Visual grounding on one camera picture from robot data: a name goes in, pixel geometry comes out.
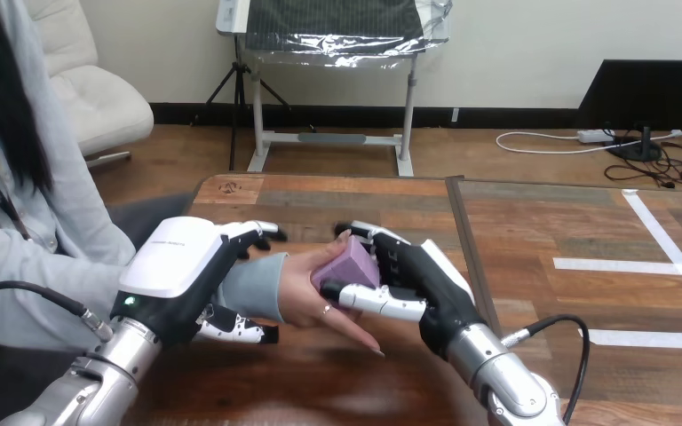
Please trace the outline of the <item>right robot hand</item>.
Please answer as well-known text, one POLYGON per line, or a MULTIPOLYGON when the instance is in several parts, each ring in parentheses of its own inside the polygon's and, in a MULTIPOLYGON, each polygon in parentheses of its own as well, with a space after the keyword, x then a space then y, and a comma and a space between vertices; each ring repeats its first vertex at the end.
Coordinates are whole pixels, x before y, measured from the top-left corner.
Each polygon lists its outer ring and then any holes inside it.
POLYGON ((370 288, 349 279, 323 279, 320 294, 340 307, 416 321, 425 345, 445 359, 448 346, 473 324, 483 324, 469 284, 432 240, 413 244, 379 225, 338 223, 369 244, 381 286, 370 288))

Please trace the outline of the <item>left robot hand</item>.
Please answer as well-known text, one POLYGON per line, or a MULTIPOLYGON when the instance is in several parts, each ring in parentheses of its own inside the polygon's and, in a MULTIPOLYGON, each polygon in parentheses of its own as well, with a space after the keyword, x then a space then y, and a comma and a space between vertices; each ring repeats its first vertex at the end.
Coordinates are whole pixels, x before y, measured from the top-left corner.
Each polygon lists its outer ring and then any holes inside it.
POLYGON ((269 240, 286 239, 278 225, 264 221, 216 225, 199 217, 165 219, 123 272, 110 317, 137 321, 165 347, 196 337, 276 344, 276 326, 219 307, 213 297, 249 247, 267 250, 269 240))

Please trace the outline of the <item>person's hand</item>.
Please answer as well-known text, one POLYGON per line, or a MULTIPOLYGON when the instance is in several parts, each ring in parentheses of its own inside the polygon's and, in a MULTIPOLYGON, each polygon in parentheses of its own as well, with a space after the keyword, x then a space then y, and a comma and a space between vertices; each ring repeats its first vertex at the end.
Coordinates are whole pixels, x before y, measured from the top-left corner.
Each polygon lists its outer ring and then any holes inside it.
POLYGON ((378 341, 357 324, 357 311, 339 310, 324 299, 311 282, 312 273, 345 252, 351 232, 340 233, 322 248, 284 258, 278 289, 282 320, 295 327, 328 327, 382 357, 378 341))

